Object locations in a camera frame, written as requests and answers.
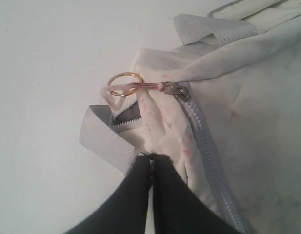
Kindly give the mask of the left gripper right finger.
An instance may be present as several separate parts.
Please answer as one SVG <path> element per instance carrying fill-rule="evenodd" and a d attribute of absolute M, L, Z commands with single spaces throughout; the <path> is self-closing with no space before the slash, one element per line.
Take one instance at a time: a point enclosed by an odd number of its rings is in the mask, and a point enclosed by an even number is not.
<path fill-rule="evenodd" d="M 188 188 L 166 155 L 150 154 L 157 234 L 238 234 Z"/>

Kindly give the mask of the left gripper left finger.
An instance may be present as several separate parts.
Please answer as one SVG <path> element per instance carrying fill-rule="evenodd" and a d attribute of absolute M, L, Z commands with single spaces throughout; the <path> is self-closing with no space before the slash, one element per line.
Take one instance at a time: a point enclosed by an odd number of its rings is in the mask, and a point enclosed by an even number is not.
<path fill-rule="evenodd" d="M 131 170 L 112 195 L 68 234 L 145 233 L 151 162 L 137 156 Z"/>

